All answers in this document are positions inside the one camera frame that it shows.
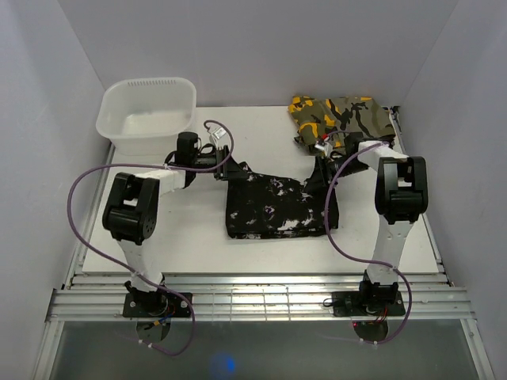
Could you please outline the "black white tie-dye trousers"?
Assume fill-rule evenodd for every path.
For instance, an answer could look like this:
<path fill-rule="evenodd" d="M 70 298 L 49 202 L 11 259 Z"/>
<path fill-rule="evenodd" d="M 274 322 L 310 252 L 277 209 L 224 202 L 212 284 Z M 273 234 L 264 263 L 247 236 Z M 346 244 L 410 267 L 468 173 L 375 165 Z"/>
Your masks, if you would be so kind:
<path fill-rule="evenodd" d="M 305 193 L 304 181 L 255 173 L 248 180 L 229 181 L 225 211 L 227 234 L 233 239 L 275 239 L 319 237 L 339 225 L 335 193 L 325 205 L 327 190 Z"/>

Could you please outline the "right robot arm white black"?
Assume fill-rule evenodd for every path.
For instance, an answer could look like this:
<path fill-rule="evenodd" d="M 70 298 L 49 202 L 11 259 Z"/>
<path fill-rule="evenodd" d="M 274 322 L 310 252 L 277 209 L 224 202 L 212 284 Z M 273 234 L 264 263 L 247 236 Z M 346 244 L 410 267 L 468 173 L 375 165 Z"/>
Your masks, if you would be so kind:
<path fill-rule="evenodd" d="M 363 140 L 357 133 L 346 137 L 345 156 L 332 159 L 329 141 L 329 136 L 318 140 L 316 147 L 321 153 L 305 186 L 307 192 L 326 192 L 325 232 L 331 233 L 330 202 L 337 182 L 358 165 L 376 172 L 374 204 L 379 229 L 372 258 L 362 261 L 367 268 L 358 289 L 335 291 L 324 305 L 332 308 L 336 317 L 405 316 L 412 302 L 402 299 L 398 284 L 407 278 L 398 267 L 408 234 L 428 207 L 425 159 L 400 154 L 388 142 Z"/>

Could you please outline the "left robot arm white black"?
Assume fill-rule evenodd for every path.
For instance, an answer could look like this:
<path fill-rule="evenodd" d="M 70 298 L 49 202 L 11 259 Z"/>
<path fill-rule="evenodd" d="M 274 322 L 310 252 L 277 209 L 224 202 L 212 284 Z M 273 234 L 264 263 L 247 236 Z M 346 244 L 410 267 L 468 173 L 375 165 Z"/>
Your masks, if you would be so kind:
<path fill-rule="evenodd" d="M 147 249 L 155 232 L 160 198 L 187 188 L 200 169 L 211 172 L 218 181 L 245 180 L 249 177 L 231 157 L 229 146 L 218 139 L 204 146 L 195 132 L 181 132 L 176 150 L 166 157 L 175 169 L 156 169 L 146 173 L 115 175 L 102 215 L 102 225 L 122 249 L 127 266 L 134 269 L 124 283 L 127 290 L 125 317 L 189 317 L 192 295 L 181 297 L 162 291 L 165 277 Z"/>

